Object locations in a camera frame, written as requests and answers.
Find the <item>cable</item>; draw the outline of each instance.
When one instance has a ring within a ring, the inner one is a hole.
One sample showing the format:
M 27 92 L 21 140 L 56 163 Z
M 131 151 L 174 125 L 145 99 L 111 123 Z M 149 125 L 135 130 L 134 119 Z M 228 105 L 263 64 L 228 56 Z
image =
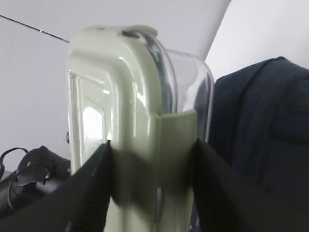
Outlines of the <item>cable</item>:
M 2 179 L 3 177 L 3 174 L 4 174 L 4 171 L 5 171 L 5 167 L 4 167 L 4 164 L 3 164 L 3 159 L 4 157 L 9 154 L 10 152 L 12 151 L 15 151 L 15 150 L 23 150 L 24 152 L 28 153 L 29 151 L 27 149 L 24 149 L 22 147 L 14 147 L 12 149 L 9 149 L 7 151 L 5 151 L 1 156 L 0 156 L 0 180 Z
M 22 174 L 23 172 L 27 171 L 28 169 L 31 169 L 31 168 L 34 168 L 34 167 L 43 167 L 47 170 L 47 175 L 51 176 L 51 172 L 49 171 L 49 168 L 44 166 L 44 165 L 40 165 L 40 164 L 35 164 L 35 165 L 32 165 L 32 166 L 28 166 L 24 169 L 22 169 L 21 171 L 19 171 L 18 173 L 15 174 L 15 176 L 11 179 L 10 183 L 9 183 L 9 186 L 8 186 L 8 205 L 11 209 L 15 210 L 15 208 L 13 207 L 13 204 L 11 202 L 11 188 L 12 188 L 12 185 L 13 185 L 13 182 L 17 180 L 18 176 L 20 174 Z

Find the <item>black fabric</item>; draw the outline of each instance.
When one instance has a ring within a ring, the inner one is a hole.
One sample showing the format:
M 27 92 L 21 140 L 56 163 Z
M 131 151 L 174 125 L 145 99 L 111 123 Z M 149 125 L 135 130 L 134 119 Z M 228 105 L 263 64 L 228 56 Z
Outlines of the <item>black fabric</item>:
M 102 232 L 112 192 L 112 160 L 110 143 L 101 145 L 52 194 L 0 220 L 0 231 Z
M 277 58 L 220 78 L 210 145 L 249 183 L 309 215 L 309 70 Z
M 195 150 L 194 197 L 203 232 L 307 232 L 308 218 L 248 184 L 206 143 Z

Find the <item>white ceiling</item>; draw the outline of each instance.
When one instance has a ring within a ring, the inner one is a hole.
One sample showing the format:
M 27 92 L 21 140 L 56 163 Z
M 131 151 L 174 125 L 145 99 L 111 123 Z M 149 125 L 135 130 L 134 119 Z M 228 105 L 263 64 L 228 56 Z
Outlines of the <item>white ceiling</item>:
M 166 48 L 206 58 L 230 0 L 0 0 L 0 14 L 67 40 L 93 25 L 156 28 Z

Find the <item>black object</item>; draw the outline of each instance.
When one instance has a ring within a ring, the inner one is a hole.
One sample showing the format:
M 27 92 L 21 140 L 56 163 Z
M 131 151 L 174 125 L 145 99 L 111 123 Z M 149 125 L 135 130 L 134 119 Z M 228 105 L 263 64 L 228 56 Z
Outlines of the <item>black object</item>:
M 0 221 L 1 232 L 102 232 L 112 190 L 110 144 L 53 193 L 13 217 Z
M 248 183 L 309 215 L 309 70 L 266 60 L 215 84 L 210 145 Z
M 195 147 L 194 197 L 203 232 L 308 232 L 297 210 L 248 184 L 206 143 Z
M 0 182 L 0 218 L 10 216 L 51 193 L 69 176 L 69 160 L 44 146 L 31 150 L 23 157 L 17 170 Z
M 193 149 L 193 189 L 203 232 L 307 232 L 296 210 L 248 184 L 206 144 Z M 4 232 L 102 232 L 112 193 L 112 150 L 101 145 L 50 195 L 0 221 Z

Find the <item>navy fabric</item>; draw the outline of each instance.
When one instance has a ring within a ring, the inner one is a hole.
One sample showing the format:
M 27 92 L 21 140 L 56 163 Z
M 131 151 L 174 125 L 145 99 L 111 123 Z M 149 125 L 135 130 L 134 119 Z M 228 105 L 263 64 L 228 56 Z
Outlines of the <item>navy fabric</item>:
M 309 70 L 276 58 L 220 78 L 210 145 L 250 183 L 309 215 Z

